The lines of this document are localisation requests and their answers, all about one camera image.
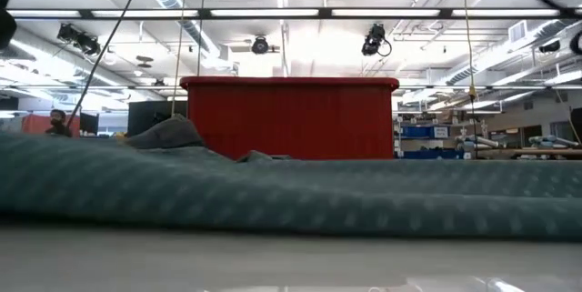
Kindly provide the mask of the green patterned shorts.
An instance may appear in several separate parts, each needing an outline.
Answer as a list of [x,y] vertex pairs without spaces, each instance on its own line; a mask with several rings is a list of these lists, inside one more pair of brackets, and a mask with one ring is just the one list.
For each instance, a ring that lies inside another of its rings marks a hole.
[[0,214],[132,227],[582,242],[582,161],[306,161],[0,133]]

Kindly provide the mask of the dark grey shorts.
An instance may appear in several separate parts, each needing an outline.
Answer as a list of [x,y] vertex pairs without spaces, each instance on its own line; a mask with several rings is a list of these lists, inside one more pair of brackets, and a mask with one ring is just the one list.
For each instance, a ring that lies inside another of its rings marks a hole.
[[138,149],[178,148],[205,146],[196,126],[187,118],[175,115],[147,129],[136,136],[130,136],[125,143]]

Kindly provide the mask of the red plastic bin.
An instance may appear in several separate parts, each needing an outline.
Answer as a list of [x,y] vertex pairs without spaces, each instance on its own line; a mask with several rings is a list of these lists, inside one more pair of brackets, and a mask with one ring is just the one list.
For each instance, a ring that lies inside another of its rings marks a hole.
[[189,76],[187,117],[206,145],[307,160],[391,159],[395,78]]

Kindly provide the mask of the blue storage bin with label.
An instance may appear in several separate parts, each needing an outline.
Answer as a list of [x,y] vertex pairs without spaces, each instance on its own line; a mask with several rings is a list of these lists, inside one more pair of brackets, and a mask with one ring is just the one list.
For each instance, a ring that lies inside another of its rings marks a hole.
[[407,139],[448,139],[448,126],[404,126],[401,136]]

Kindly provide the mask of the row of blue bins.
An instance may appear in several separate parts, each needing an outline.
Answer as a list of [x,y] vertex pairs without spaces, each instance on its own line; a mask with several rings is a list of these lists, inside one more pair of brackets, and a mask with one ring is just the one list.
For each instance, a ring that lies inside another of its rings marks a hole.
[[416,159],[416,160],[427,160],[427,159],[463,159],[464,152],[456,150],[417,150],[417,151],[404,151],[404,159]]

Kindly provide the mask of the large black monitor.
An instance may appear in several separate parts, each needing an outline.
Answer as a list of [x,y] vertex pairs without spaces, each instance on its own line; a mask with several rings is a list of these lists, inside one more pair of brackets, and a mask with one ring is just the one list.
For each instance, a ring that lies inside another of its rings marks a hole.
[[174,112],[186,116],[186,101],[143,101],[128,107],[127,135],[135,136],[167,120]]

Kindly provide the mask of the small black monitor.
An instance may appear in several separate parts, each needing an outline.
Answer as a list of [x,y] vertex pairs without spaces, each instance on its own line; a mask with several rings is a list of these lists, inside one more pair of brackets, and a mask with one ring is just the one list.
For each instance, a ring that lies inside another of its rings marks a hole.
[[99,115],[80,114],[80,131],[87,135],[97,135],[99,125]]

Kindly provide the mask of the person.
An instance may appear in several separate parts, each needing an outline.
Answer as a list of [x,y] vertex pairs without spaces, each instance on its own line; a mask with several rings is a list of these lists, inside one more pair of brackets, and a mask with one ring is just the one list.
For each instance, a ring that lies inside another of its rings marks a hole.
[[66,115],[64,111],[53,109],[50,112],[50,124],[51,126],[45,131],[46,134],[67,137],[72,136],[70,129],[66,125]]

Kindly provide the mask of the white air vent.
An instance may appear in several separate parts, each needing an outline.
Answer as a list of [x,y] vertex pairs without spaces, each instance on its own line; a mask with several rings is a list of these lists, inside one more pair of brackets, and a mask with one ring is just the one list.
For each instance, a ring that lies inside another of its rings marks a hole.
[[527,33],[528,29],[526,20],[519,21],[507,29],[508,40],[512,44],[526,38]]

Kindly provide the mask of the orange partition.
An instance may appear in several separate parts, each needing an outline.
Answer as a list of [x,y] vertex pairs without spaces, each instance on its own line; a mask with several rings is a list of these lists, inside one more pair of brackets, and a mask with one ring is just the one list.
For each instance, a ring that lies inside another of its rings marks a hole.
[[[30,134],[44,134],[51,128],[49,116],[29,115],[24,116],[22,120],[22,131]],[[69,127],[73,137],[80,137],[80,119],[76,116]]]

